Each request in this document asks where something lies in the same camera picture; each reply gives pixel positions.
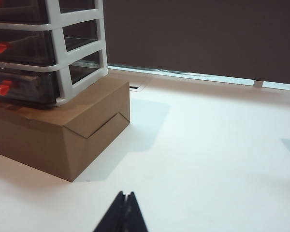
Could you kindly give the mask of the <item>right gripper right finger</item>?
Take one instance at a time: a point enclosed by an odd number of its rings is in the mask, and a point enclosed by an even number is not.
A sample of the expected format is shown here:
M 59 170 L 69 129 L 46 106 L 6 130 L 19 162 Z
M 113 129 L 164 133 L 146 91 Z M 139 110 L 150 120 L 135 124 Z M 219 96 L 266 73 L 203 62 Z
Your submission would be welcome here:
M 141 209 L 138 205 L 134 192 L 131 192 L 124 204 L 123 219 L 122 219 L 123 232 L 146 232 L 147 227 L 143 218 Z

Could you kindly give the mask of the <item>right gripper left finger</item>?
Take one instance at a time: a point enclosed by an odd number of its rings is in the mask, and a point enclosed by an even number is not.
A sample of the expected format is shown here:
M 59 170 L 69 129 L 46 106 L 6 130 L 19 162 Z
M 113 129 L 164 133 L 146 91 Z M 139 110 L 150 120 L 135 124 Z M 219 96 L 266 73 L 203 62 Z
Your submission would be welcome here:
M 124 217 L 126 196 L 120 191 L 94 229 L 94 232 L 120 232 Z

